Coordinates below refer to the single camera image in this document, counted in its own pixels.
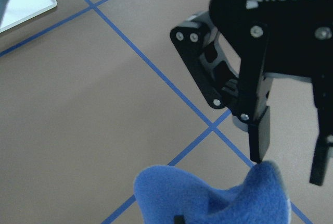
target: white tray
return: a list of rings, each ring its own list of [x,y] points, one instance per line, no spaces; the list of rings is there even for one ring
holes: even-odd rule
[[[9,0],[0,25],[0,33],[56,6],[56,0]]]

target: folded blue fabric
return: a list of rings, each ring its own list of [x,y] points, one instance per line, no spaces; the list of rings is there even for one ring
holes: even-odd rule
[[[277,166],[264,161],[251,168],[243,184],[215,189],[170,166],[153,166],[134,182],[145,224],[289,224],[290,200]]]

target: white rectangular tray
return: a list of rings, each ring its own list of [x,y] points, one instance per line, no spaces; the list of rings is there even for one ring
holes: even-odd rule
[[[56,0],[9,0],[0,24],[0,33],[56,6]]]

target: gray surface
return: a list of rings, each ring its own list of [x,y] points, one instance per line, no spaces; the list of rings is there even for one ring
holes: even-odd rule
[[[58,7],[0,34],[0,52],[88,7]],[[110,0],[98,8],[210,121],[169,40],[209,0]],[[239,58],[221,45],[233,67]],[[168,164],[208,127],[93,10],[0,57],[1,223],[102,223],[132,194],[135,175]],[[331,223],[333,169],[308,183],[317,136],[311,85],[275,80],[271,146],[291,200],[313,223]],[[247,134],[228,117],[219,129],[248,156]],[[212,186],[240,183],[249,168],[214,133],[178,167]],[[136,203],[113,223],[142,223]],[[292,224],[304,223],[293,214]]]

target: silver screw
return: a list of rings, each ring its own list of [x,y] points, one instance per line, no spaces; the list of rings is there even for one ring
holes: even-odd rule
[[[250,32],[251,36],[253,36],[254,38],[260,38],[264,34],[264,30],[258,25],[253,26]]]
[[[329,135],[328,137],[327,137],[327,143],[328,144],[333,144],[333,135]]]
[[[177,38],[179,41],[182,41],[182,40],[184,40],[184,35],[183,35],[181,32],[177,32],[177,33],[176,33],[176,38]]]
[[[320,27],[315,31],[314,35],[318,40],[328,40],[332,38],[332,31],[329,27]]]
[[[214,99],[213,104],[219,107],[221,105],[221,101],[219,99]]]
[[[247,114],[241,114],[241,115],[240,115],[240,118],[241,118],[243,121],[248,121],[248,120],[250,120],[250,117],[249,117]]]
[[[199,40],[199,37],[198,37],[198,35],[196,33],[192,33],[191,35],[189,35],[189,38],[194,43],[196,43]]]

